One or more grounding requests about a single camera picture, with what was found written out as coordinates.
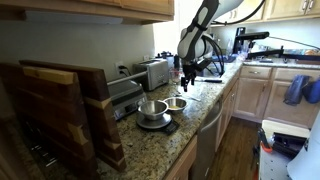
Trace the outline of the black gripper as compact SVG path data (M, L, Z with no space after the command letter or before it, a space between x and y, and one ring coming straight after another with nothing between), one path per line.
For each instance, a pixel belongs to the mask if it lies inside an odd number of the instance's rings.
M187 92L188 83L194 85L196 72L203 71L210 63L211 61L209 59L202 60L200 63L189 61L182 62L184 76L181 78L181 85L184 92Z

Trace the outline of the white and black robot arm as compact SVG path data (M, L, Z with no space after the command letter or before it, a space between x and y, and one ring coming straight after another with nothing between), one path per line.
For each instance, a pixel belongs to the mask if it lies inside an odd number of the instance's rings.
M243 0L203 0L191 24L181 31L177 53L182 62L184 76L181 86L187 91L193 85L196 72L211 63L213 39L206 33L211 22L238 7Z

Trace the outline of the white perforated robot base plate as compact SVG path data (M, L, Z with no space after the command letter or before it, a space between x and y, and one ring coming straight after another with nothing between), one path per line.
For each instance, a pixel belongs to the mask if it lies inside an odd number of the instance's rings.
M261 145L257 180L320 180L320 121L310 130L271 120L263 120L262 128L270 148ZM305 138L294 158L275 149L275 133Z

